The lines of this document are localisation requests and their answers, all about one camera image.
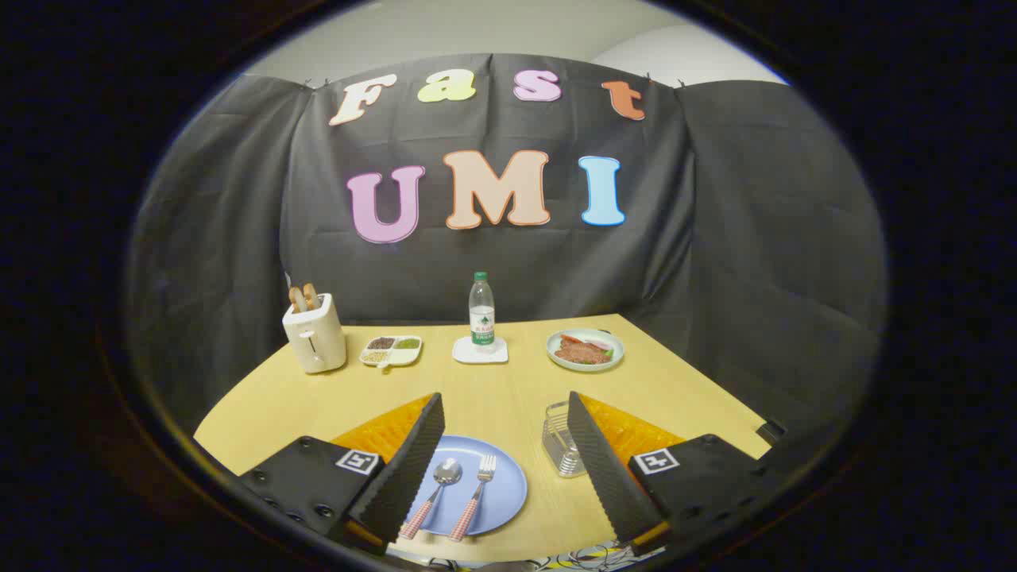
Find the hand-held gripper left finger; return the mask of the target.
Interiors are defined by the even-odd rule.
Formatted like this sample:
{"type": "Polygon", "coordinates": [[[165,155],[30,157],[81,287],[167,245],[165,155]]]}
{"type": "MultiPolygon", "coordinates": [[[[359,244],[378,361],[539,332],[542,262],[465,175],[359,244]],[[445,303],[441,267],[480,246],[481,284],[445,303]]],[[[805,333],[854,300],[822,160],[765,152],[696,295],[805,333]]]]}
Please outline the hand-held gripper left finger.
{"type": "Polygon", "coordinates": [[[302,528],[381,556],[410,514],[444,428],[442,395],[430,393],[330,441],[301,435],[239,479],[302,528]]]}

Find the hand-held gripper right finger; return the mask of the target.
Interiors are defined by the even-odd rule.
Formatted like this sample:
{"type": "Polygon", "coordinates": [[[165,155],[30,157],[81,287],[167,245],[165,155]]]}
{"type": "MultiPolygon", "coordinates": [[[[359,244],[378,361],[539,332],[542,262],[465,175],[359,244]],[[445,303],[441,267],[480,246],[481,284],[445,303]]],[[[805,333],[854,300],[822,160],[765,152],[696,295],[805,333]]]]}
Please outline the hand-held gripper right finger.
{"type": "Polygon", "coordinates": [[[718,435],[683,439],[578,392],[567,426],[615,537],[638,556],[716,535],[783,477],[718,435]]]}

